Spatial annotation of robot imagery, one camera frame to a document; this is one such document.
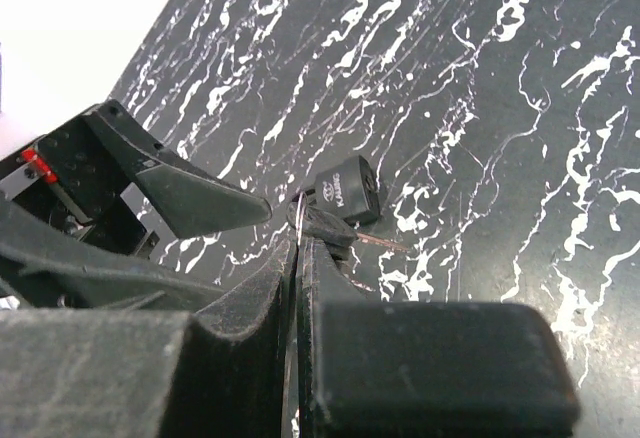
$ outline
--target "dark countertop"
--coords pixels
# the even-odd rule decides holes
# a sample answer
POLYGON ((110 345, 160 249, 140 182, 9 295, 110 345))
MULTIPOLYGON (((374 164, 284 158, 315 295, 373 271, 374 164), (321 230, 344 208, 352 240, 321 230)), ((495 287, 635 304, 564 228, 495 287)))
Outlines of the dark countertop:
POLYGON ((577 436, 639 436, 638 3, 170 0, 113 96, 275 215, 167 241, 161 261, 231 286, 286 200, 360 153, 386 188, 367 231, 413 250, 358 244, 354 277, 383 299, 539 309, 579 386, 577 436))

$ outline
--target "white backdrop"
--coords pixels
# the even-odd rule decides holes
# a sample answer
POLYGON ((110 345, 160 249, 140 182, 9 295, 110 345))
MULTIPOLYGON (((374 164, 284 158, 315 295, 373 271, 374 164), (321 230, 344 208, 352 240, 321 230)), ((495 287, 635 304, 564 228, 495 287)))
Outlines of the white backdrop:
POLYGON ((167 0, 0 0, 0 157, 103 100, 167 0))

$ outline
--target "marble tabletop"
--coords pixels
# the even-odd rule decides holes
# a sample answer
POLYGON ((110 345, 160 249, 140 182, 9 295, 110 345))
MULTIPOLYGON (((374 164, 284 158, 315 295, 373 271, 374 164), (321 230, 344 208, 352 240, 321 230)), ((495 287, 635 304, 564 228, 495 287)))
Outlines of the marble tabletop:
POLYGON ((537 308, 576 435, 640 436, 639 4, 170 0, 112 96, 274 218, 167 235, 158 259, 232 286, 282 239, 287 200, 361 154, 383 195, 367 232, 412 251, 356 244, 353 278, 383 300, 537 308))

